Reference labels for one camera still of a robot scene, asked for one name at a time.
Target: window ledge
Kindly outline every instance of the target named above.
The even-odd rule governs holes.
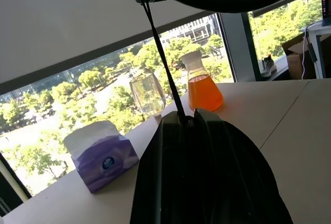
[[[274,71],[269,78],[262,78],[261,81],[275,81],[280,80],[282,76],[285,76],[285,73],[288,73],[289,67],[288,67],[288,61],[286,58],[286,55],[283,55],[279,57],[275,61],[275,65],[277,66],[277,70]]]

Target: sneaker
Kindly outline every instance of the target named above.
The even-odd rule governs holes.
[[[271,73],[274,72],[275,70],[277,70],[275,62],[271,58],[271,55],[269,55],[268,57],[265,57],[263,59],[263,64],[264,64],[264,70],[263,70],[263,72],[261,72],[261,76],[263,78],[270,77]]]

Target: tissue box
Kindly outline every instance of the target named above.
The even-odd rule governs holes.
[[[135,166],[139,159],[131,142],[111,122],[95,122],[64,141],[73,163],[91,193]]]

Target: orange juice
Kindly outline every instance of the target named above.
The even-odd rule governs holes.
[[[197,76],[188,81],[189,105],[191,110],[217,110],[223,103],[223,95],[209,75]]]

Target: desk surface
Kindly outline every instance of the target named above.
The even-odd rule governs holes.
[[[294,223],[330,223],[331,174],[328,173],[328,123],[331,80],[220,84],[222,119],[242,130],[269,162]],[[187,96],[183,97],[187,114]],[[164,114],[174,110],[170,105]],[[126,136],[141,157],[157,124],[153,118]],[[70,172],[4,217],[5,224],[128,224],[136,182],[134,168],[89,193]]]

